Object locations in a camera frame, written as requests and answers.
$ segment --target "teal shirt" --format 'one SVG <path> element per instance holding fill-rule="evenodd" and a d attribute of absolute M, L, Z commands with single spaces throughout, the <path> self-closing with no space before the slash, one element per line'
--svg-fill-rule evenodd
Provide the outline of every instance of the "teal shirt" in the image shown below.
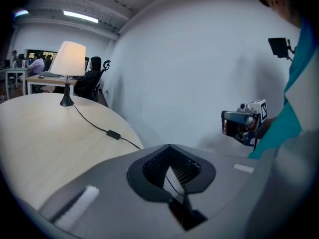
<path fill-rule="evenodd" d="M 295 57 L 289 69 L 289 80 L 285 88 L 286 91 L 292 86 L 299 75 L 311 61 L 318 41 L 309 22 L 303 19 L 302 29 L 296 48 Z M 278 148 L 288 138 L 298 136 L 302 131 L 299 121 L 286 97 L 284 97 L 284 108 L 272 123 L 267 133 L 257 145 L 249 158 L 259 159 L 266 149 Z"/>

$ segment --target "table lamp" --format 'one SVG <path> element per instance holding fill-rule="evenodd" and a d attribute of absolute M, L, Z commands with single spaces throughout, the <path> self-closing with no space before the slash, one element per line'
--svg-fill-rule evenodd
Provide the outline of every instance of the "table lamp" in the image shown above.
<path fill-rule="evenodd" d="M 51 73 L 66 75 L 64 88 L 64 96 L 60 105 L 71 106 L 73 101 L 70 98 L 70 83 L 69 76 L 84 75 L 85 64 L 85 46 L 70 41 L 64 41 L 56 55 Z"/>

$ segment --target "floor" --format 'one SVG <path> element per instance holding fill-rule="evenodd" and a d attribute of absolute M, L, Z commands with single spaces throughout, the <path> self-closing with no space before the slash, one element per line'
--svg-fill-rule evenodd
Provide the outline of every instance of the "floor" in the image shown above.
<path fill-rule="evenodd" d="M 49 91 L 50 93 L 53 92 L 54 86 L 46 86 L 44 87 L 44 90 Z M 23 96 L 22 92 L 22 83 L 18 82 L 18 88 L 15 88 L 14 84 L 11 84 L 11 89 L 9 90 L 10 99 Z M 6 90 L 5 90 L 5 81 L 0 81 L 0 96 L 6 96 Z M 98 103 L 104 105 L 107 107 L 107 104 L 105 102 L 105 99 L 102 95 L 102 91 L 99 90 L 99 100 Z"/>

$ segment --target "black cable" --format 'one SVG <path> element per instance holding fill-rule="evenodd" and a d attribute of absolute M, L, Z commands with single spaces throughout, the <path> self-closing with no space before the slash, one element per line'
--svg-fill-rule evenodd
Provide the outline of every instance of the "black cable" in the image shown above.
<path fill-rule="evenodd" d="M 141 150 L 141 148 L 140 147 L 138 147 L 137 145 L 135 145 L 134 143 L 132 143 L 131 141 L 129 141 L 129 140 L 127 140 L 127 139 L 125 139 L 125 138 L 123 138 L 123 137 L 120 137 L 121 139 L 123 139 L 123 140 L 125 140 L 125 141 L 128 141 L 131 145 L 134 145 L 137 149 L 139 149 L 139 150 Z"/>
<path fill-rule="evenodd" d="M 257 147 L 257 138 L 255 138 L 254 150 L 256 149 L 256 147 Z"/>
<path fill-rule="evenodd" d="M 83 119 L 85 119 L 88 123 L 90 123 L 81 113 L 80 113 L 80 111 L 76 108 L 76 106 L 75 105 L 72 105 L 72 106 L 74 106 L 75 107 L 75 109 L 79 112 L 79 114 L 82 116 L 82 118 Z M 97 129 L 99 129 L 99 130 L 101 130 L 101 131 L 103 131 L 103 132 L 108 132 L 107 130 L 104 130 L 104 129 L 102 129 L 102 128 L 99 128 L 98 126 L 95 126 L 94 124 L 92 124 L 92 123 L 90 123 L 93 127 L 95 127 L 95 128 L 97 128 Z"/>
<path fill-rule="evenodd" d="M 109 132 L 109 131 L 107 131 L 107 130 L 105 130 L 105 129 L 102 129 L 102 128 L 99 128 L 98 126 L 95 126 L 94 124 L 92 124 L 91 122 L 89 122 L 89 121 L 80 113 L 80 111 L 76 108 L 75 105 L 72 105 L 72 106 L 74 106 L 74 108 L 78 111 L 78 113 L 82 116 L 82 118 L 85 119 L 88 123 L 90 123 L 93 127 L 97 128 L 97 129 L 99 129 L 99 130 L 101 130 L 101 131 L 103 131 L 103 132 L 106 132 L 106 133 Z M 135 144 L 132 143 L 131 141 L 129 141 L 129 140 L 127 140 L 127 139 L 125 139 L 125 138 L 123 138 L 123 137 L 121 137 L 121 136 L 120 136 L 120 139 L 123 139 L 123 140 L 129 142 L 131 145 L 133 145 L 133 146 L 135 146 L 137 149 L 141 150 L 140 147 L 138 147 L 137 145 L 135 145 Z"/>
<path fill-rule="evenodd" d="M 167 179 L 167 180 L 168 180 L 168 182 L 170 183 L 171 187 L 175 190 L 175 192 L 176 192 L 176 193 L 178 193 L 179 195 L 181 195 L 181 196 L 183 197 L 184 195 L 183 195 L 183 194 L 181 194 L 180 192 L 178 192 L 178 191 L 174 188 L 174 186 L 171 184 L 171 182 L 169 181 L 169 179 L 168 179 L 167 175 L 166 175 L 166 179 Z"/>

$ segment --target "lamp base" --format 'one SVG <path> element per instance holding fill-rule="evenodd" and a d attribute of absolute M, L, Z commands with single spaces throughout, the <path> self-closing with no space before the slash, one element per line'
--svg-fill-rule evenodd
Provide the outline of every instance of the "lamp base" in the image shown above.
<path fill-rule="evenodd" d="M 74 102 L 70 98 L 70 83 L 64 84 L 64 96 L 60 102 L 61 106 L 72 106 Z"/>

